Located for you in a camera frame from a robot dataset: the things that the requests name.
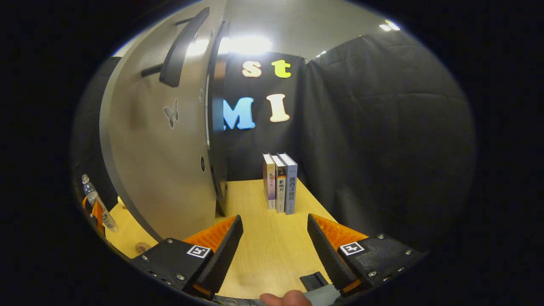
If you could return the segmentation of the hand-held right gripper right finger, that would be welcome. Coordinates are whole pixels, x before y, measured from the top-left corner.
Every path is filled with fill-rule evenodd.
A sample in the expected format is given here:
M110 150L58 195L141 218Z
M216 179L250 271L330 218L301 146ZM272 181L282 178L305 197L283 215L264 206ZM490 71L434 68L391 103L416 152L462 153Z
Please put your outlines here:
M390 283L427 256L388 235L368 236L313 213L308 214L307 232L343 298Z

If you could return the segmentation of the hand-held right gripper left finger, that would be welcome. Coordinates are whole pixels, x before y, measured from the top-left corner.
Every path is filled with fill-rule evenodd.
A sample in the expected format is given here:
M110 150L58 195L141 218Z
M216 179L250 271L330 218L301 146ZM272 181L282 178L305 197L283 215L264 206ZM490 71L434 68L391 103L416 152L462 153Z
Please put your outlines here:
M131 263L176 291L213 300L223 286L243 232L241 215L235 215L184 240L166 238Z

